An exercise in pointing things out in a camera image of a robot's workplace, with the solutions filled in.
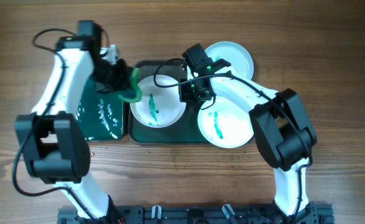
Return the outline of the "green yellow sponge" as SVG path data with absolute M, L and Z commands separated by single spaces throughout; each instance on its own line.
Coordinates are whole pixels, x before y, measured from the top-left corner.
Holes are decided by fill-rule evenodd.
M 136 67 L 127 67 L 121 85 L 117 92 L 117 97 L 127 103 L 136 103 L 141 100 L 142 91 L 138 86 L 140 70 Z

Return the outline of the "white plate front stained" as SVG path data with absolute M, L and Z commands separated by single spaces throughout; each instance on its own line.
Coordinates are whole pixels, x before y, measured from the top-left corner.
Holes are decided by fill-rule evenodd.
M 216 102 L 205 101 L 197 116 L 201 134 L 211 144 L 236 148 L 254 136 L 249 115 L 230 100 L 217 96 Z

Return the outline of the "white plate stained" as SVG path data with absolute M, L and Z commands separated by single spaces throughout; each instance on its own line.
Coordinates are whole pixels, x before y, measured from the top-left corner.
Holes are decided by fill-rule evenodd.
M 249 115 L 230 100 L 217 96 L 216 102 L 205 101 L 197 116 L 201 134 L 211 144 L 236 148 L 254 136 Z
M 213 61 L 224 59 L 244 77 L 251 80 L 254 76 L 254 61 L 249 52 L 235 42 L 222 41 L 210 45 L 205 49 L 206 54 Z
M 186 103 L 179 100 L 177 86 L 161 88 L 155 85 L 153 76 L 138 82 L 142 97 L 137 103 L 130 104 L 133 116 L 150 128 L 165 128 L 172 125 L 183 115 Z

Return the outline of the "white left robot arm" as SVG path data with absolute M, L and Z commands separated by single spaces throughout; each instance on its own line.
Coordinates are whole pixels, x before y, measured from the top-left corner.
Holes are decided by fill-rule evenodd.
M 111 197 L 102 191 L 89 172 L 90 148 L 76 120 L 88 80 L 98 93 L 115 93 L 125 102 L 141 98 L 138 71 L 117 59 L 114 47 L 102 53 L 100 37 L 61 37 L 54 49 L 54 69 L 39 102 L 30 114 L 19 115 L 15 131 L 20 144 L 12 168 L 12 183 L 23 195 L 31 196 L 17 183 L 17 167 L 23 158 L 31 177 L 52 185 L 36 196 L 61 190 L 75 205 L 79 220 L 121 223 Z

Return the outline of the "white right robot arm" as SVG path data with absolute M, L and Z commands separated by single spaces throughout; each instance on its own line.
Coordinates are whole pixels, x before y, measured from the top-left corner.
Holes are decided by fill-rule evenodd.
M 305 172 L 313 163 L 311 148 L 317 138 L 298 94 L 276 91 L 242 76 L 233 67 L 211 67 L 178 86 L 181 101 L 215 105 L 225 98 L 249 116 L 257 149 L 274 169 L 279 212 L 294 222 L 309 204 Z

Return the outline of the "small dark green tray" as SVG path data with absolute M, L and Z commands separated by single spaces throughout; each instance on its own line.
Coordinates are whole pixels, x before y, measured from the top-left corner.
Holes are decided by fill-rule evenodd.
M 126 133 L 126 104 L 115 92 L 103 94 L 105 86 L 89 78 L 75 114 L 86 141 L 112 141 Z

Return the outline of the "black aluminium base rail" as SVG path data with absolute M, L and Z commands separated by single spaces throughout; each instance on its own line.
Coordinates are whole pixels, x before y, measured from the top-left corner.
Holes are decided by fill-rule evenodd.
M 117 223 L 288 223 L 289 220 L 272 204 L 236 207 L 225 204 L 218 207 L 116 207 Z M 308 204 L 300 211 L 295 223 L 334 224 L 330 204 Z

